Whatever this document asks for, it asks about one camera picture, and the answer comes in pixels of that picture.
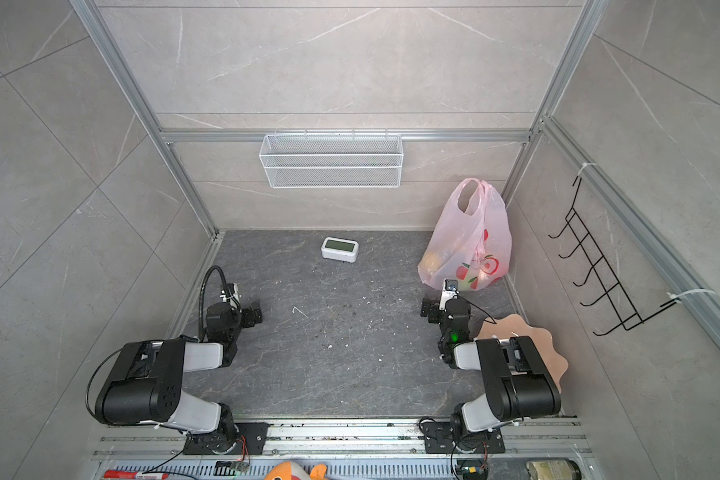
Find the black mounting plate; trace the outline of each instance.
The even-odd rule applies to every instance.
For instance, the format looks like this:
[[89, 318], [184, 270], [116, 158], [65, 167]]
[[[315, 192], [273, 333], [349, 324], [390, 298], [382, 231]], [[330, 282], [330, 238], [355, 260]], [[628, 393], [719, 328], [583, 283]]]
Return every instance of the black mounting plate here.
[[[422, 430], [424, 430], [424, 446], [427, 453], [446, 453], [451, 454], [454, 449], [454, 442], [451, 440], [451, 423], [450, 422], [423, 422]], [[492, 432], [485, 432], [485, 437], [475, 435], [474, 440], [470, 439], [459, 447], [462, 450], [471, 450], [476, 448], [472, 453], [504, 453], [504, 439], [501, 430], [496, 429]]]
[[[239, 429], [237, 435], [246, 438], [248, 455], [261, 455], [264, 452], [264, 443], [266, 442], [269, 423], [237, 423], [236, 425]], [[184, 447], [184, 455], [209, 455], [211, 453], [208, 447], [197, 445], [189, 439]], [[226, 455], [242, 456], [242, 442], [235, 442], [232, 449], [229, 450]]]

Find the orange plush toy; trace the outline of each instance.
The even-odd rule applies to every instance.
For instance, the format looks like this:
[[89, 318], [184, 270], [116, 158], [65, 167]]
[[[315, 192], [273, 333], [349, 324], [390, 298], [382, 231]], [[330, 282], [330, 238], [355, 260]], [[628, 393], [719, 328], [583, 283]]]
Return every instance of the orange plush toy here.
[[296, 462], [283, 462], [274, 467], [264, 480], [326, 480], [326, 470], [328, 467], [320, 464], [307, 475]]

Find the white digital clock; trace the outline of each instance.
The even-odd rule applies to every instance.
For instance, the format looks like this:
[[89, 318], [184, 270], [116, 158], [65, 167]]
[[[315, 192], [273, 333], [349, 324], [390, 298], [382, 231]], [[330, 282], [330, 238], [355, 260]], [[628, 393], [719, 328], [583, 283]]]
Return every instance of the white digital clock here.
[[342, 238], [327, 236], [322, 242], [320, 251], [322, 252], [323, 258], [354, 264], [358, 258], [358, 243], [354, 240], [344, 240]]

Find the pink plastic bag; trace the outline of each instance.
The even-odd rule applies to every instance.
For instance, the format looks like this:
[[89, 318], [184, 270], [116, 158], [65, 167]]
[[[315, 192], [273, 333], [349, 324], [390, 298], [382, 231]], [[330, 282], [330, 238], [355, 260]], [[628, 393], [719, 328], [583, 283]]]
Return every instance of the pink plastic bag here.
[[[461, 191], [478, 188], [461, 211]], [[467, 178], [456, 187], [418, 264], [423, 283], [440, 290], [443, 280], [456, 279], [460, 290], [480, 290], [506, 275], [512, 251], [507, 211], [496, 189], [487, 181]]]

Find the zip tie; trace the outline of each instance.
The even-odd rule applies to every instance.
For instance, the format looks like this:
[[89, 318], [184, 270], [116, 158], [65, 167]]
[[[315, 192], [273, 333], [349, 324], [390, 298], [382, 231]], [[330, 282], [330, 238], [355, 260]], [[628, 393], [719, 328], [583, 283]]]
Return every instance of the zip tie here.
[[688, 295], [689, 293], [710, 293], [712, 295], [717, 295], [717, 292], [714, 290], [708, 290], [706, 288], [692, 288], [691, 290], [686, 290], [685, 292], [674, 294], [667, 292], [666, 294], [670, 296], [670, 300], [674, 300], [675, 302], [680, 302], [680, 297], [684, 295]]
[[590, 165], [597, 165], [597, 164], [591, 164], [591, 163], [589, 163], [589, 162], [584, 162], [584, 163], [582, 163], [582, 164], [581, 164], [581, 168], [579, 168], [579, 173], [577, 173], [576, 176], [577, 176], [577, 177], [580, 177], [580, 176], [581, 176], [581, 172], [583, 172], [584, 169], [587, 168], [587, 167], [590, 166]]

